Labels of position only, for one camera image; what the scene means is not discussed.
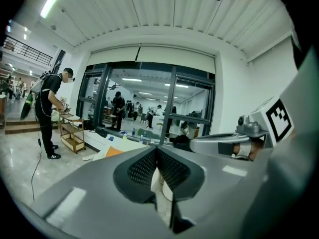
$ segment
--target black cable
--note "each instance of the black cable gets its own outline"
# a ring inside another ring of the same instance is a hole
[[[42,157],[42,149],[41,149],[41,140],[40,140],[39,126],[40,126],[40,125],[39,125],[39,121],[38,121],[38,144],[39,144],[39,146],[40,146],[40,158],[39,158],[39,161],[38,161],[38,163],[37,163],[37,165],[36,165],[36,167],[35,167],[35,170],[34,170],[34,172],[33,172],[32,178],[31,178],[31,188],[32,188],[33,201],[34,201],[33,177],[34,177],[34,174],[35,174],[35,172],[36,172],[36,170],[37,170],[37,168],[38,168],[38,165],[39,165],[39,163],[40,163],[40,161],[41,161],[41,157]]]

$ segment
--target wooden platform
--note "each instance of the wooden platform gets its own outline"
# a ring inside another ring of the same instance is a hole
[[[53,124],[52,129],[57,129],[57,124]],[[5,134],[29,133],[40,131],[37,121],[7,121],[4,128]]]

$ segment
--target orange paper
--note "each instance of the orange paper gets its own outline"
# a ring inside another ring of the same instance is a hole
[[[118,154],[123,153],[122,151],[118,150],[118,149],[114,149],[113,147],[110,147],[108,150],[108,153],[106,153],[105,157],[112,157]]]

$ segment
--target balcony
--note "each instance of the balcony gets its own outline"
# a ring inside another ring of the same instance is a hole
[[[49,55],[44,54],[12,37],[6,36],[3,48],[9,51],[12,51],[16,54],[20,54],[26,58],[32,59],[37,61],[41,64],[48,66],[51,62],[52,57]]]

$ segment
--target tiled floor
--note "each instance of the tiled floor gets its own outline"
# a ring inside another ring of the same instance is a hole
[[[0,130],[0,175],[10,193],[27,205],[33,202],[31,177],[40,157],[37,139],[38,132],[5,135],[4,130]],[[33,178],[35,198],[88,162],[83,161],[82,157],[95,153],[90,148],[73,153],[61,143],[59,130],[53,131],[52,142],[59,145],[56,153],[62,157],[58,160],[47,159],[42,146],[42,158]]]

